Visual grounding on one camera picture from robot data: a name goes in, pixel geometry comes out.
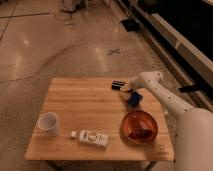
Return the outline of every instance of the floor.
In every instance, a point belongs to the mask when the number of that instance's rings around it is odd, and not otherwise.
[[[50,13],[35,16],[28,14]],[[46,171],[44,162],[24,160],[39,110],[53,77],[127,77],[161,71],[163,85],[180,86],[140,32],[126,32],[125,16],[113,2],[92,0],[89,9],[59,13],[58,0],[11,0],[0,6],[0,170]],[[108,55],[108,50],[120,53]],[[173,137],[175,120],[167,122]],[[143,170],[144,163],[72,162],[65,170]],[[159,162],[153,171],[170,171]]]

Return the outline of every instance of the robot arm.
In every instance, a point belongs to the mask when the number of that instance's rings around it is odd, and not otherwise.
[[[163,86],[159,84],[159,81],[163,79],[163,75],[158,72],[142,72],[138,76],[134,77],[127,85],[129,89],[145,88],[149,90],[169,113],[179,118],[184,112],[193,109],[194,107],[182,100],[178,96],[174,95]]]
[[[213,168],[213,113],[195,108],[159,84],[160,72],[142,72],[121,91],[146,88],[178,118],[174,171],[210,171]]]

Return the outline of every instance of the wooden table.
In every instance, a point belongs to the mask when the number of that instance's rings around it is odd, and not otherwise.
[[[113,80],[127,78],[55,78],[49,87],[41,114],[59,115],[60,134],[48,137],[35,126],[25,154],[26,160],[173,161],[174,152],[160,103],[147,90],[137,109],[150,113],[159,133],[154,143],[134,145],[119,133],[122,118],[131,111],[111,90]],[[70,139],[73,130],[93,130],[109,135],[106,150]]]

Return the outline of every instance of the bottle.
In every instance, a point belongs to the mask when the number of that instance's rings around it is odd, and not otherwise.
[[[75,139],[79,136],[80,143],[92,144],[98,147],[107,147],[109,137],[94,131],[81,130],[79,135],[76,131],[72,131],[70,137]]]

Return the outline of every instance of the white cup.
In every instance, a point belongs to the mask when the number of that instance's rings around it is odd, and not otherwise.
[[[50,136],[57,136],[59,133],[58,115],[53,112],[43,114],[38,120],[38,127],[47,132]]]

